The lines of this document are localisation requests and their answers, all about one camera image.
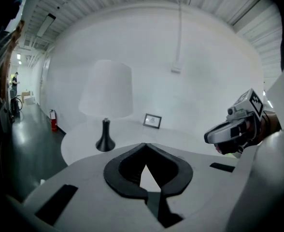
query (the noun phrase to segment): small framed sign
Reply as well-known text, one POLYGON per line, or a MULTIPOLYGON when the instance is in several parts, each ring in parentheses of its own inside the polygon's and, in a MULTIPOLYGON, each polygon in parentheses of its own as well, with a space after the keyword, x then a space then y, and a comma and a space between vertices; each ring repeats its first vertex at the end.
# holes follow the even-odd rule
POLYGON ((144 126, 159 129, 161 123, 161 117, 151 114, 146 114, 144 119, 144 126))

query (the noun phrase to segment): white table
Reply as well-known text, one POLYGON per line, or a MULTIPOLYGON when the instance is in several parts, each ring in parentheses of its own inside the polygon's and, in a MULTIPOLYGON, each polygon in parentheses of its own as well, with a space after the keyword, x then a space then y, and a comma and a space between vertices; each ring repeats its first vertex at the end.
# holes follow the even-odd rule
MULTIPOLYGON (((62 143, 61 154, 64 161, 71 165, 80 159, 101 154, 95 143, 102 133, 101 121, 88 121, 69 131, 62 143)), ((110 136, 115 141, 115 149, 140 143, 158 143, 161 145, 205 155, 220 155, 213 145, 204 142, 203 137, 186 134, 165 128, 145 127, 141 122, 117 119, 110 122, 110 136)))

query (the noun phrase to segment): black rubber pad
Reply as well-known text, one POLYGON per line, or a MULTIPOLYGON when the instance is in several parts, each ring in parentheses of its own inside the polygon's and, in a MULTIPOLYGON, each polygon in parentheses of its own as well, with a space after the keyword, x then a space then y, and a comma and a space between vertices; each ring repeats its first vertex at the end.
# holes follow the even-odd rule
POLYGON ((193 170, 186 161, 152 144, 140 144, 112 159, 105 166, 103 175, 119 195, 147 201, 148 193, 140 187, 146 165, 165 198, 181 194, 193 176, 193 170))
POLYGON ((219 170, 222 170, 222 171, 226 171, 226 172, 230 172, 232 173, 233 170, 235 169, 235 167, 233 166, 229 166, 229 165, 224 165, 224 164, 220 164, 220 163, 212 163, 210 165, 211 168, 216 168, 216 169, 219 169, 219 170))
POLYGON ((54 225, 71 198, 77 191, 77 187, 63 185, 36 213, 36 216, 47 224, 54 225))

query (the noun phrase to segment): black cable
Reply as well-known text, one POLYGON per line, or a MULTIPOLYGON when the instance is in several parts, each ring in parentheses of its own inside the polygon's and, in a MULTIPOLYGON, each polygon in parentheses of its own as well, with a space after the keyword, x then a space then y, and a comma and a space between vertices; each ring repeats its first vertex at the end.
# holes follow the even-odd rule
POLYGON ((263 112, 266 115, 266 117, 268 118, 269 124, 271 125, 271 120, 270 120, 269 116, 267 115, 267 113, 265 111, 263 111, 263 112))
POLYGON ((264 121, 266 122, 266 126, 267 126, 267 136, 269 136, 271 134, 271 120, 269 118, 269 116, 266 114, 265 111, 263 111, 265 116, 268 118, 268 121, 262 116, 262 118, 264 119, 264 121))
POLYGON ((254 125, 255 125, 255 133, 253 138, 249 139, 250 141, 253 141, 257 137, 257 123, 256 123, 256 116, 254 116, 254 125))

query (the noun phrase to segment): fire extinguisher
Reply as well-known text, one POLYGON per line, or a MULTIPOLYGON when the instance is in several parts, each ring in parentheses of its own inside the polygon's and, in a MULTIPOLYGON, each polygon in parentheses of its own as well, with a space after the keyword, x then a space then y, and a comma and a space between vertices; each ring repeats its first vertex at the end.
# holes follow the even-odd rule
POLYGON ((50 119, 51 119, 52 131, 57 131, 56 112, 54 110, 50 110, 50 119))

